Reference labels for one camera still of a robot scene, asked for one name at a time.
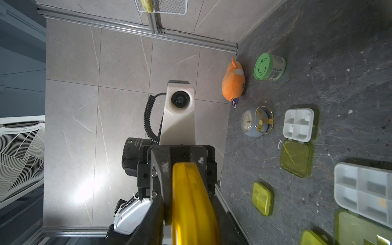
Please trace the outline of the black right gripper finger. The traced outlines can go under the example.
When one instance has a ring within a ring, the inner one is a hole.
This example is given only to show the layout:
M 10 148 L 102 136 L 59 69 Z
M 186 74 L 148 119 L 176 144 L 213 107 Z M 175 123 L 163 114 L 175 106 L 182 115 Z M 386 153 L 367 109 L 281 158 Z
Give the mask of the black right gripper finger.
M 217 196 L 211 199 L 217 218 L 220 245 L 248 245 L 230 212 L 226 212 Z

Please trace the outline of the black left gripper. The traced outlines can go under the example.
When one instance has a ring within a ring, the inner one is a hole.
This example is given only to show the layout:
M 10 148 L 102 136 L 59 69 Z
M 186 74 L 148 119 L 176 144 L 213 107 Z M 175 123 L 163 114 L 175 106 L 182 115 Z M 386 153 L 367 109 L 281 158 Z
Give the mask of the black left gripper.
M 133 137 L 126 140 L 121 166 L 127 175 L 137 178 L 137 194 L 136 198 L 117 202 L 114 223 L 109 226 L 105 237 L 108 245 L 162 244 L 163 199 L 173 196 L 174 184 L 179 183 L 182 173 L 173 169 L 182 164 L 196 168 L 207 194 L 212 197 L 217 183 L 214 147 L 160 146 L 150 139 Z

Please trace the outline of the amber pillbox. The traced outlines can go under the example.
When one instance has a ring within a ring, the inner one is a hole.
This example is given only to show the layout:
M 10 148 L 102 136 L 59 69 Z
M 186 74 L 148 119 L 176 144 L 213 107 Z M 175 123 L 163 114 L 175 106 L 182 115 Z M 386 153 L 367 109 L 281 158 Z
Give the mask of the amber pillbox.
M 172 242 L 174 245 L 219 245 L 218 224 L 197 165 L 173 166 Z

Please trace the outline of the large green six-cell pillbox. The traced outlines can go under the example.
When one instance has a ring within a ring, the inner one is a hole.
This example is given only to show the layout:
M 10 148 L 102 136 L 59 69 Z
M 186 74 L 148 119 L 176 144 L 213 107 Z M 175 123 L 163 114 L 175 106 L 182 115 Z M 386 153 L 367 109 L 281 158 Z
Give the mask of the large green six-cell pillbox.
M 327 235 L 312 230 L 303 230 L 299 245 L 332 245 Z

